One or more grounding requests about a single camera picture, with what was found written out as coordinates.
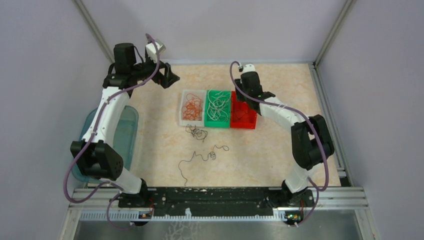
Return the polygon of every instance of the gray wall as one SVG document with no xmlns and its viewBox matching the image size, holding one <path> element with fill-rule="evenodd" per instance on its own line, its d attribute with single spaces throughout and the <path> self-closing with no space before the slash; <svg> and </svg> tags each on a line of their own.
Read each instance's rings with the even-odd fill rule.
<svg viewBox="0 0 424 240">
<path fill-rule="evenodd" d="M 320 66 L 382 239 L 424 236 L 424 1 L 359 0 Z"/>
<path fill-rule="evenodd" d="M 84 0 L 105 40 L 143 46 L 172 63 L 313 61 L 346 0 Z"/>
<path fill-rule="evenodd" d="M 0 31 L 0 239 L 57 239 L 69 146 L 109 63 L 70 0 L 3 0 Z"/>
</svg>

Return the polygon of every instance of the plastic bin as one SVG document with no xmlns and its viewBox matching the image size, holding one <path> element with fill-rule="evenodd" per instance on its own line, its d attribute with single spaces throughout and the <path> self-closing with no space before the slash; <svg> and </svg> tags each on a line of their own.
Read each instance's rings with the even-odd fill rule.
<svg viewBox="0 0 424 240">
<path fill-rule="evenodd" d="M 227 99 L 228 103 L 223 107 L 221 116 L 218 119 L 211 117 L 210 102 L 220 98 Z M 204 112 L 204 126 L 212 128 L 229 128 L 231 119 L 231 91 L 209 90 L 206 95 L 206 110 Z"/>
<path fill-rule="evenodd" d="M 255 129 L 257 113 L 248 104 L 236 100 L 236 92 L 231 92 L 231 122 L 233 129 Z"/>
<path fill-rule="evenodd" d="M 84 127 L 82 128 L 79 139 L 89 129 L 94 116 L 96 115 L 97 108 L 94 109 L 85 119 Z M 139 114 L 132 106 L 125 106 L 122 114 L 120 115 L 118 125 L 116 126 L 115 136 L 113 137 L 113 149 L 122 157 L 123 167 L 130 170 L 131 162 L 133 160 L 134 145 L 136 142 L 137 128 L 139 124 Z M 75 164 L 72 168 L 72 175 L 85 183 L 99 184 L 100 180 L 93 179 L 88 176 L 83 176 Z"/>
<path fill-rule="evenodd" d="M 206 90 L 185 89 L 182 91 L 181 102 L 179 104 L 179 125 L 192 125 L 204 127 Z"/>
</svg>

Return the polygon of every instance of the blue plastic bin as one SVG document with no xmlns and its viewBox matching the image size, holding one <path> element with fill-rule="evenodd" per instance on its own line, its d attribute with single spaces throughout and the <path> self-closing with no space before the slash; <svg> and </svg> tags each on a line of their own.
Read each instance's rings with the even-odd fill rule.
<svg viewBox="0 0 424 240">
<path fill-rule="evenodd" d="M 82 139 L 89 129 L 94 116 L 96 115 L 96 111 L 97 108 L 90 112 L 87 116 L 79 139 Z M 127 170 L 130 170 L 131 162 L 133 160 L 138 123 L 139 113 L 137 110 L 132 106 L 125 106 L 122 114 L 120 115 L 118 125 L 116 126 L 115 136 L 113 138 L 113 149 L 122 157 L 123 167 Z M 85 183 L 98 184 L 101 182 L 91 177 L 83 176 L 76 164 L 72 168 L 72 175 L 76 179 Z"/>
</svg>

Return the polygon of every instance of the metal frame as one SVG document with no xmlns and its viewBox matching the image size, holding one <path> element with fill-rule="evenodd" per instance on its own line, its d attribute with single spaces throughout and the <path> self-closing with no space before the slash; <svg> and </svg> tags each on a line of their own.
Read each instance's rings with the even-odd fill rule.
<svg viewBox="0 0 424 240">
<path fill-rule="evenodd" d="M 112 49 L 107 44 L 105 38 L 103 37 L 101 31 L 97 27 L 94 19 L 91 17 L 89 11 L 85 7 L 83 0 L 72 0 L 79 12 L 81 13 L 85 23 L 93 34 L 93 37 L 97 41 L 99 47 L 103 51 L 105 57 L 113 63 L 114 56 Z M 332 114 L 332 109 L 329 104 L 329 98 L 325 91 L 323 81 L 320 75 L 319 66 L 326 55 L 327 51 L 331 47 L 334 39 L 337 36 L 337 33 L 340 31 L 344 20 L 346 19 L 347 14 L 352 9 L 356 0 L 346 0 L 337 20 L 335 21 L 328 37 L 326 38 L 321 50 L 318 53 L 318 56 L 314 62 L 309 63 L 309 69 L 312 76 L 312 81 L 315 87 L 316 95 L 319 101 L 320 108 L 322 113 L 327 120 L 328 128 L 330 130 L 331 137 L 334 139 L 334 147 L 335 147 L 335 159 L 337 164 L 337 171 L 340 178 L 348 178 L 350 184 L 354 184 L 352 181 L 352 175 L 349 171 L 349 167 L 347 164 L 347 158 L 344 152 L 344 148 L 340 141 L 340 135 L 337 130 L 337 125 L 335 123 L 335 118 Z M 314 197 L 316 197 L 316 190 L 311 189 L 313 191 Z M 73 197 L 74 198 L 82 198 L 86 196 L 91 189 L 78 188 L 75 189 Z M 90 218 L 96 218 L 96 215 L 87 214 L 87 213 L 104 213 L 106 212 L 106 207 L 109 203 L 109 200 L 117 193 L 116 189 L 99 189 L 93 197 L 86 201 L 84 204 L 70 204 L 65 223 L 60 235 L 61 240 L 72 240 L 74 239 L 78 222 L 80 221 L 81 216 L 83 216 L 83 221 L 89 221 Z M 267 218 L 268 221 L 281 220 L 281 213 L 283 211 L 292 211 L 298 210 L 297 207 L 279 207 L 274 209 L 274 216 L 269 216 Z M 365 240 L 374 239 L 379 240 L 379 236 L 377 235 L 377 230 L 375 227 L 375 223 L 368 206 L 368 201 L 365 196 L 364 190 L 362 187 L 330 187 L 325 192 L 320 193 L 320 199 L 318 202 L 318 206 L 316 208 L 317 211 L 321 210 L 355 210 L 355 216 L 357 219 L 358 229 L 361 232 L 362 238 Z M 118 207 L 118 202 L 114 202 L 111 205 L 111 213 L 119 213 L 122 211 L 121 208 Z M 126 208 L 126 212 L 128 211 L 140 211 L 145 212 L 148 211 L 146 208 Z M 117 221 L 125 220 L 128 221 L 128 218 L 121 217 L 115 218 Z M 192 217 L 190 214 L 186 214 L 186 216 L 181 217 L 153 217 L 151 221 L 199 221 L 199 218 Z M 208 218 L 208 221 L 228 221 L 228 217 L 214 217 Z M 255 217 L 247 217 L 247 218 L 236 218 L 235 221 L 260 221 L 261 219 Z"/>
</svg>

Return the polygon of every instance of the wall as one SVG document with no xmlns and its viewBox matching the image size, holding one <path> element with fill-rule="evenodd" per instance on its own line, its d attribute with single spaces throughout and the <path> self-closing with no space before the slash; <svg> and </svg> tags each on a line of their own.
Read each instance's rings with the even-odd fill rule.
<svg viewBox="0 0 424 240">
<path fill-rule="evenodd" d="M 0 30 L 0 239 L 57 239 L 69 147 L 109 63 L 71 0 L 2 1 Z"/>
<path fill-rule="evenodd" d="M 313 61 L 346 0 L 84 0 L 110 47 L 163 41 L 171 63 Z"/>
<path fill-rule="evenodd" d="M 422 239 L 424 1 L 357 1 L 319 70 L 382 239 Z"/>
</svg>

